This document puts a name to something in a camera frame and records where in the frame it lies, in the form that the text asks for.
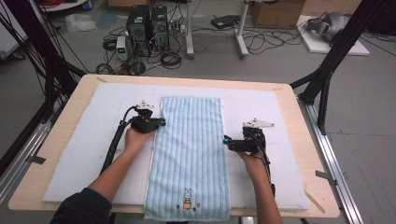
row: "rabbit embroidery on towel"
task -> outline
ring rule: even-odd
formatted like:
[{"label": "rabbit embroidery on towel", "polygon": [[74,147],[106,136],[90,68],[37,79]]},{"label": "rabbit embroidery on towel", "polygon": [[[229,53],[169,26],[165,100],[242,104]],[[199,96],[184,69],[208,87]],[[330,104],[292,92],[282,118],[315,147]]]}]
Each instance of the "rabbit embroidery on towel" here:
[{"label": "rabbit embroidery on towel", "polygon": [[190,211],[191,209],[191,189],[184,189],[183,208],[185,211]]}]

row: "towel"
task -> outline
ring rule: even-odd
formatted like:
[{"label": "towel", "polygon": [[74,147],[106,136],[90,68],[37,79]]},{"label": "towel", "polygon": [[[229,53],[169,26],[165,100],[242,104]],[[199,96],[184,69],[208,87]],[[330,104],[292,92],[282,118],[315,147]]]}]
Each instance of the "towel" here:
[{"label": "towel", "polygon": [[145,218],[219,221],[230,216],[220,99],[162,98]]}]

